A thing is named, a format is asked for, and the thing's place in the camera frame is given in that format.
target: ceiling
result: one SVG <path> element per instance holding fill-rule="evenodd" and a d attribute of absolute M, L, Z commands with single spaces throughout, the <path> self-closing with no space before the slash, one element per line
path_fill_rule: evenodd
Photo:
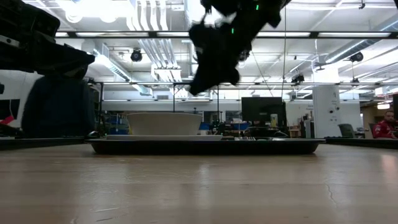
<path fill-rule="evenodd" d="M 99 17 L 83 17 L 80 22 L 71 23 L 65 18 L 65 8 L 61 8 L 57 1 L 25 1 L 37 7 L 41 7 L 48 12 L 56 15 L 62 21 L 60 31 L 110 31 L 110 30 L 129 30 L 126 25 L 124 14 L 129 1 L 111 1 L 106 13 L 113 12 L 120 17 L 112 23 L 103 22 Z M 147 23 L 150 25 L 150 1 L 138 1 L 138 18 L 141 16 L 142 3 L 147 4 Z M 157 22 L 160 24 L 159 1 L 157 3 Z M 360 0 L 293 0 L 286 9 L 281 11 L 282 22 L 276 30 L 296 30 L 296 31 L 375 31 L 380 23 L 396 16 L 398 21 L 398 11 L 393 0 L 372 0 L 366 1 L 366 7 L 359 9 Z M 188 18 L 197 19 L 203 15 L 203 8 L 200 0 L 167 0 L 166 1 L 165 22 L 169 30 L 188 30 Z M 263 30 L 273 30 L 270 26 L 265 26 Z M 255 82 L 260 77 L 265 77 L 267 82 L 281 82 L 283 74 L 290 82 L 294 73 L 289 73 L 291 69 L 301 64 L 304 60 L 317 55 L 330 54 L 342 46 L 351 43 L 353 40 L 343 39 L 256 39 L 252 43 L 252 55 L 247 59 L 244 67 L 238 70 L 242 76 L 242 82 Z M 141 47 L 137 39 L 95 39 L 95 45 L 106 44 L 110 49 L 110 58 L 114 60 L 123 70 L 134 77 L 136 81 L 153 82 L 154 78 L 150 75 L 152 62 L 144 50 L 141 62 L 132 62 L 130 54 L 134 47 Z M 171 39 L 175 59 L 181 68 L 181 77 L 188 78 L 194 72 L 195 65 L 191 66 L 192 57 L 190 55 L 190 43 L 187 40 Z M 361 63 L 340 61 L 334 64 L 338 67 L 341 81 L 352 80 L 353 75 L 373 72 L 379 68 L 395 62 L 398 54 L 391 50 L 398 45 L 398 40 L 382 40 L 378 43 L 362 50 L 364 60 Z M 376 59 L 369 60 L 379 54 L 391 51 L 388 54 Z M 311 67 L 297 72 L 305 75 L 305 81 L 310 82 L 313 77 Z M 99 81 L 113 82 L 114 74 L 104 65 L 96 62 L 90 65 L 88 76 L 94 77 Z M 378 82 L 387 78 L 394 78 L 398 75 L 398 67 L 391 67 L 387 72 L 371 75 L 362 82 Z"/>

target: computer monitor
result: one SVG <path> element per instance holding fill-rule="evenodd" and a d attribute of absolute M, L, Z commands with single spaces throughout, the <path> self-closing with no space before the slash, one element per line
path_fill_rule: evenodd
<path fill-rule="evenodd" d="M 271 115 L 278 115 L 278 126 L 286 126 L 286 104 L 281 97 L 242 97 L 244 121 L 271 121 Z"/>

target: white bowl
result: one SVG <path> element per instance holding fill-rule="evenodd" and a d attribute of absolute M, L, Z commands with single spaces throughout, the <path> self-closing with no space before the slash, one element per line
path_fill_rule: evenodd
<path fill-rule="evenodd" d="M 127 115 L 133 135 L 197 135 L 202 116 L 188 113 L 133 113 Z"/>

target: table surface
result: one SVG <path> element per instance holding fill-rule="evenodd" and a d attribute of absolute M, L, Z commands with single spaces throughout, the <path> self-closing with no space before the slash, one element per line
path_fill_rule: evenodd
<path fill-rule="evenodd" d="M 0 151 L 1 223 L 396 223 L 398 151 L 99 156 Z"/>

